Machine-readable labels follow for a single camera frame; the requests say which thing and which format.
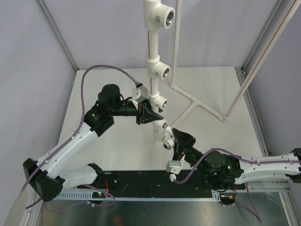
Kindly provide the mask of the white PVC pipe frame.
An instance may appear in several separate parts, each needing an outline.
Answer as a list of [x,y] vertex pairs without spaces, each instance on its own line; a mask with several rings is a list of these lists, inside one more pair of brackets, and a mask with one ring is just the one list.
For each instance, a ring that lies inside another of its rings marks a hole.
[[[269,52],[294,13],[298,0],[159,0],[143,1],[146,29],[146,67],[152,101],[162,100],[160,80],[171,77],[170,87],[186,99],[226,122],[254,80]],[[184,41],[185,66],[241,64],[246,77],[225,110],[215,110],[175,82],[179,41]]]

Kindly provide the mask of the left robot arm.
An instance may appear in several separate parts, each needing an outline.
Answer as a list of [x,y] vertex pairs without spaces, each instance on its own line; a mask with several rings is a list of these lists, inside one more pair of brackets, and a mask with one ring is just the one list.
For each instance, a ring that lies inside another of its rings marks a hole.
[[114,124],[115,116],[134,116],[138,125],[163,119],[152,110],[148,98],[137,102],[122,97],[116,84],[105,85],[96,103],[85,114],[80,129],[44,156],[24,161],[25,177],[43,201],[53,200],[70,187],[89,184],[99,188],[104,184],[104,172],[95,163],[70,171],[64,171],[63,168],[73,156],[108,130]]

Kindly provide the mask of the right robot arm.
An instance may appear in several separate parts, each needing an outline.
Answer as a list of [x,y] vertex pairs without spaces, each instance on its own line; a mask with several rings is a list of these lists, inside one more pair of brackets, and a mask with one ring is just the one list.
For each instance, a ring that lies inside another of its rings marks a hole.
[[192,135],[175,128],[169,134],[171,137],[164,141],[163,146],[174,152],[166,165],[174,183],[185,183],[194,172],[214,189],[227,189],[253,181],[301,181],[300,148],[285,155],[265,157],[239,156],[222,148],[201,153],[194,148],[196,139]]

